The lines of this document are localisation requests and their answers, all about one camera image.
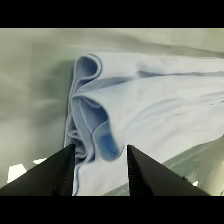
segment white cloth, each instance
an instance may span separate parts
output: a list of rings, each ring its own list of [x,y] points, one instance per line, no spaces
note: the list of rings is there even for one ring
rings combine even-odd
[[[77,145],[81,161],[74,194],[103,195],[127,183],[127,144],[162,163],[221,137],[223,102],[223,59],[81,56],[74,67],[64,143]]]

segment cloth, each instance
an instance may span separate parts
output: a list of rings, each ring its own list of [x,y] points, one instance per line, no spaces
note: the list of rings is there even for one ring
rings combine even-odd
[[[65,146],[77,145],[75,195],[128,182],[126,145],[160,163],[224,133],[224,61],[92,53],[74,66]]]

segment towel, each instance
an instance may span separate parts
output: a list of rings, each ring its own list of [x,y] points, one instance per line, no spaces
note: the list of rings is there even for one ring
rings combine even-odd
[[[126,145],[163,163],[224,133],[224,60],[98,52],[74,65],[65,127],[74,195],[128,182]]]

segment folded fabric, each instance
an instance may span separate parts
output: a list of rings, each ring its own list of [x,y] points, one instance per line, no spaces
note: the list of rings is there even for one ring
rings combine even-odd
[[[91,53],[74,66],[65,127],[74,195],[128,182],[126,145],[160,163],[224,133],[224,60]]]

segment light blue cloth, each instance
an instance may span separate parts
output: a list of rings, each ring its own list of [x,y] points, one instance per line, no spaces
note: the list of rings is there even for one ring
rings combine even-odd
[[[74,194],[103,195],[125,184],[127,144],[165,162],[221,137],[223,71],[222,59],[81,56],[74,66],[64,142],[77,146]]]

